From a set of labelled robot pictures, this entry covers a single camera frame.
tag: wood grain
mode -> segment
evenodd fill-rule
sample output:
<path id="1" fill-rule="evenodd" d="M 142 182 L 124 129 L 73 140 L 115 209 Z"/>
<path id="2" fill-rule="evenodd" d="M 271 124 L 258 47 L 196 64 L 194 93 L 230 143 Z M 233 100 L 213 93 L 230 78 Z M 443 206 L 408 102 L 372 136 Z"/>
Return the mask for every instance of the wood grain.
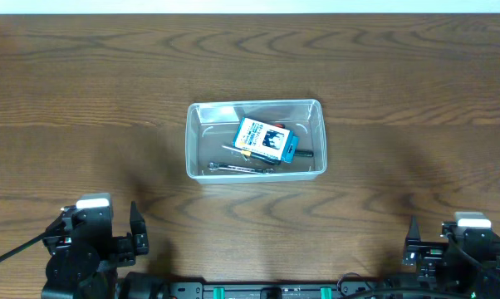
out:
<path id="1" fill-rule="evenodd" d="M 194 102 L 316 98 L 315 181 L 202 186 L 184 166 Z M 500 15 L 0 16 L 0 254 L 61 206 L 135 200 L 151 254 L 132 268 L 209 281 L 400 270 L 456 210 L 500 235 Z M 0 265 L 0 298 L 39 297 L 38 244 Z"/>

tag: black cable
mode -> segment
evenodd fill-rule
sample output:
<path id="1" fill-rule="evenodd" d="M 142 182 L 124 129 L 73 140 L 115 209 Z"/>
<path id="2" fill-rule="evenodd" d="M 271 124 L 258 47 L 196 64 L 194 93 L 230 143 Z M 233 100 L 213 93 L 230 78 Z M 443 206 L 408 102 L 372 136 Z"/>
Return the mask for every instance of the black cable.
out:
<path id="1" fill-rule="evenodd" d="M 373 291 L 374 289 L 368 284 L 368 282 L 366 282 L 366 280 L 359 274 L 355 273 L 355 272 L 349 272 L 349 273 L 346 273 L 344 274 L 341 279 L 339 279 L 338 282 L 336 282 L 336 289 L 339 291 L 339 293 L 342 295 L 342 296 L 346 296 L 345 293 L 342 292 L 342 280 L 344 278 L 346 278 L 347 276 L 351 276 L 351 275 L 355 275 L 357 277 L 360 277 L 360 279 L 365 283 L 365 285 L 371 290 Z"/>
<path id="2" fill-rule="evenodd" d="M 42 234 L 40 234 L 39 236 L 35 237 L 34 239 L 28 241 L 27 243 L 24 243 L 23 245 L 17 247 L 17 248 L 14 248 L 12 249 L 11 251 L 3 254 L 1 257 L 0 257 L 0 262 L 6 260 L 7 258 L 13 256 L 14 254 L 16 253 L 20 253 L 21 251 L 29 248 L 30 246 L 34 245 L 35 243 L 38 243 L 39 241 L 41 241 L 48 233 L 50 232 L 49 231 L 46 231 Z"/>
<path id="3" fill-rule="evenodd" d="M 451 292 L 439 292 L 429 289 L 423 289 L 420 287 L 396 287 L 396 288 L 382 288 L 371 291 L 357 292 L 348 296 L 344 296 L 341 299 L 358 299 L 367 298 L 377 295 L 391 295 L 391 294 L 401 294 L 401 295 L 416 295 L 416 296 L 430 296 L 433 298 L 443 298 L 443 299 L 469 299 L 469 296 L 459 295 Z"/>
<path id="4" fill-rule="evenodd" d="M 467 254 L 453 239 L 453 233 L 448 233 L 446 234 L 446 237 L 448 238 L 449 245 L 453 246 L 458 253 L 472 266 L 476 267 L 480 272 L 483 272 L 485 275 L 489 276 L 490 278 L 495 279 L 496 281 L 500 282 L 500 277 L 495 273 L 492 272 L 490 269 L 485 268 L 482 263 L 478 262 L 475 258 Z"/>

